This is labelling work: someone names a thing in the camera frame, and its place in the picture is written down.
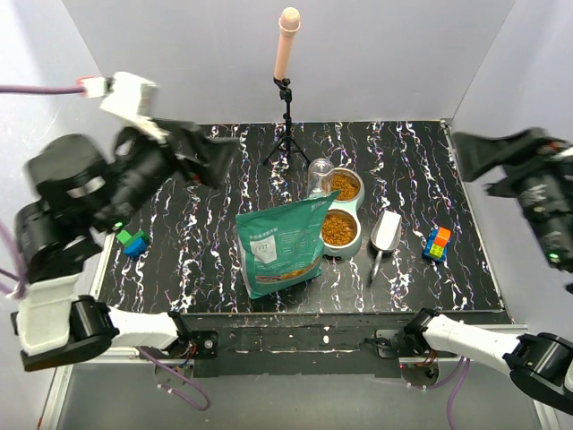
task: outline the scoop handle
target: scoop handle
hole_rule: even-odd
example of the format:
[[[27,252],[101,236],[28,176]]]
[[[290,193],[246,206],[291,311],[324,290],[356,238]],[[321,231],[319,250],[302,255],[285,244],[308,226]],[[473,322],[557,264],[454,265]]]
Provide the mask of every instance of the scoop handle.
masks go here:
[[[374,260],[374,267],[372,268],[372,274],[370,275],[370,281],[374,281],[376,275],[378,274],[378,270],[380,268],[380,263],[382,262],[382,251],[379,251],[376,254],[376,259]]]

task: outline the kibble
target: kibble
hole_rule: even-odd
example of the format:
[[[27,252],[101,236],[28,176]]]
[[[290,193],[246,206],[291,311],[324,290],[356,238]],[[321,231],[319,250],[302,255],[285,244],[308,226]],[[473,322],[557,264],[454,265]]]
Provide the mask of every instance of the kibble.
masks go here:
[[[334,175],[332,178],[332,191],[340,190],[338,201],[351,200],[360,191],[358,185],[346,175]]]
[[[336,213],[329,213],[322,225],[322,238],[329,245],[343,246],[352,242],[355,235],[350,221]]]

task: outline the measuring scoop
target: measuring scoop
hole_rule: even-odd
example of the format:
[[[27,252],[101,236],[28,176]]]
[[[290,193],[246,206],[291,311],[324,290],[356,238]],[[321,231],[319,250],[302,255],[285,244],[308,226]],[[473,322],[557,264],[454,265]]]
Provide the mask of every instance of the measuring scoop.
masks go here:
[[[384,211],[378,218],[376,225],[372,229],[370,240],[372,246],[378,250],[370,280],[374,281],[380,269],[382,255],[391,253],[400,245],[400,236],[402,236],[402,217],[396,212]]]

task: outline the colorful cube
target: colorful cube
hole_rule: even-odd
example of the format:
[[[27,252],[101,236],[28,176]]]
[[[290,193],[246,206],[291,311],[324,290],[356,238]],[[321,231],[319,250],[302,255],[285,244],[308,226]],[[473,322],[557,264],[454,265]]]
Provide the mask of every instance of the colorful cube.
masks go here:
[[[434,228],[428,237],[423,250],[423,256],[435,262],[444,262],[448,256],[448,244],[451,240],[451,231],[444,227]]]
[[[130,258],[137,258],[144,254],[150,244],[150,240],[141,230],[133,236],[122,230],[117,233],[117,240],[125,247],[124,254]]]

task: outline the blue block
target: blue block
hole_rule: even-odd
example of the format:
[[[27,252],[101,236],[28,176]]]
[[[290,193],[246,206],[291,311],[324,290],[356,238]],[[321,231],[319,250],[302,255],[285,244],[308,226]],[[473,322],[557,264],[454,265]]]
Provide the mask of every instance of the blue block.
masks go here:
[[[127,255],[129,258],[137,258],[147,250],[147,244],[145,241],[140,237],[131,245],[127,246],[124,249],[124,254]]]

